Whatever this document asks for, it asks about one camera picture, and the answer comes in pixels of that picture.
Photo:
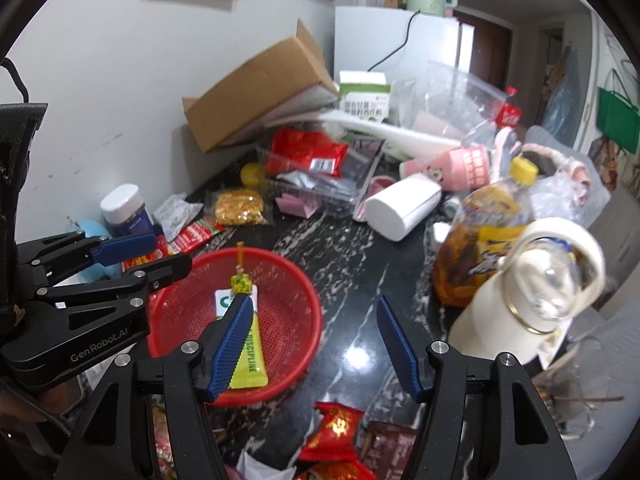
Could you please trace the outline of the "person left hand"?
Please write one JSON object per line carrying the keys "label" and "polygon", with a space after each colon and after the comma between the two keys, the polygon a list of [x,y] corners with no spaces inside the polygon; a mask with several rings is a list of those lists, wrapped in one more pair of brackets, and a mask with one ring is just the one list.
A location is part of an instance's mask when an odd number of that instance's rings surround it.
{"label": "person left hand", "polygon": [[50,422],[69,437],[70,425],[62,419],[62,414],[70,407],[70,389],[59,385],[32,398],[1,384],[2,422]]}

